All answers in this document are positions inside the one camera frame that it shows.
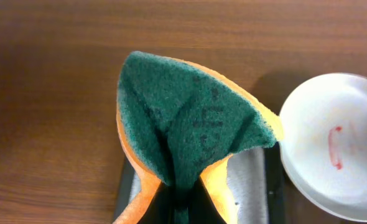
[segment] dark green felt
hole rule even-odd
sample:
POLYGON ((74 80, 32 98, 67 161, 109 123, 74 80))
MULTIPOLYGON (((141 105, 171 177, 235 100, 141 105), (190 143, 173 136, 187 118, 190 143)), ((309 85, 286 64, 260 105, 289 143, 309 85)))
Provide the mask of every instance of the dark green felt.
MULTIPOLYGON (((180 205, 206 166, 276 142, 250 102, 170 58, 131 53, 121 71, 118 103, 132 149, 163 182, 175 186, 180 205)), ((176 223, 187 223, 184 211, 176 212, 176 223)))

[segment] sponge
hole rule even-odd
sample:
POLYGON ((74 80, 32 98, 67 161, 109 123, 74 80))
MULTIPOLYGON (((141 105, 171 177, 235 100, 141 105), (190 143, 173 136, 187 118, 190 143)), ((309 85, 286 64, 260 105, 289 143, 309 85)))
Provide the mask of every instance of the sponge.
POLYGON ((143 52, 124 63, 117 119, 125 152, 133 152, 130 162, 175 188, 175 223, 184 224, 182 208, 206 167, 283 137, 278 117, 224 76, 143 52))

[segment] brown wooden surface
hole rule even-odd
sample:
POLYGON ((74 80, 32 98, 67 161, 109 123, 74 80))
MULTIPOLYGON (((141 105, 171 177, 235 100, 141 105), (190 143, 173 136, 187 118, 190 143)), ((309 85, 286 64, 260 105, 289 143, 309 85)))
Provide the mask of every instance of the brown wooden surface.
MULTIPOLYGON (((312 76, 367 76, 367 0, 0 1, 0 223, 111 221, 132 50, 210 67, 279 111, 312 76)), ((342 222, 288 195, 290 223, 342 222)))

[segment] wood grain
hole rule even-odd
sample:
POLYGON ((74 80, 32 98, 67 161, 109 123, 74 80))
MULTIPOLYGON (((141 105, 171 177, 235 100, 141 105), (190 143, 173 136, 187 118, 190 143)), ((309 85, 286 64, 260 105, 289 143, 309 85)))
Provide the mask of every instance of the wood grain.
POLYGON ((111 222, 132 50, 210 67, 279 111, 310 77, 367 76, 367 0, 0 1, 0 223, 111 222))

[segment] white plate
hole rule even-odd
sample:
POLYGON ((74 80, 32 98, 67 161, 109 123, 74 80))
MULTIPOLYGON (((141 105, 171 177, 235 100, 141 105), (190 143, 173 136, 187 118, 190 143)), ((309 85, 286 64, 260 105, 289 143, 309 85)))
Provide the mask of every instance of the white plate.
POLYGON ((283 104, 283 166, 328 213, 367 222, 367 78, 331 73, 298 86, 283 104))

